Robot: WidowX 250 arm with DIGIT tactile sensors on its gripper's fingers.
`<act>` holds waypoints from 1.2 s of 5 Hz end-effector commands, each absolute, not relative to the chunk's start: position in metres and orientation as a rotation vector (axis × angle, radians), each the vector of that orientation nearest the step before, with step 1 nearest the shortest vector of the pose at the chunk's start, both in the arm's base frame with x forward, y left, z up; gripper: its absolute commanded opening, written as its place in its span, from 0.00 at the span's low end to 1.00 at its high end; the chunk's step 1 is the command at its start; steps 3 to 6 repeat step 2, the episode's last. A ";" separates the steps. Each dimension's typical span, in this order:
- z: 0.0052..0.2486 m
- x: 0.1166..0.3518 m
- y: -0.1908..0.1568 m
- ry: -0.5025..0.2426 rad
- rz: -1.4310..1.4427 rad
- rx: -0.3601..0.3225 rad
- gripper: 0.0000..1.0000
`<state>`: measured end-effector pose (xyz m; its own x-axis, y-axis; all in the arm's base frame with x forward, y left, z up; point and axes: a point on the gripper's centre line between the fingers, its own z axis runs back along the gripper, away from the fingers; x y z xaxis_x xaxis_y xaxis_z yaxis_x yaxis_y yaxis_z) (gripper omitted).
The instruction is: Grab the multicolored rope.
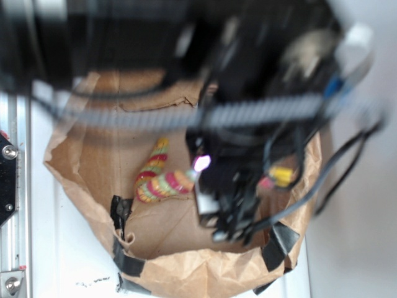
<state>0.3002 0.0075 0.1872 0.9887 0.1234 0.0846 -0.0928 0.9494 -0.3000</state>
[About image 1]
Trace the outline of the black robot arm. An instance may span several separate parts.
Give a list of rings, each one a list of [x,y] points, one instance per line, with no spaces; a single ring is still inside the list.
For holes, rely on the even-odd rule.
[[[1,89],[69,89],[98,106],[41,105],[95,128],[186,129],[211,161],[202,222],[214,242],[250,243],[298,208],[255,220],[260,177],[288,155],[302,175],[305,145],[368,71],[336,58],[350,31],[332,1],[2,1]]]

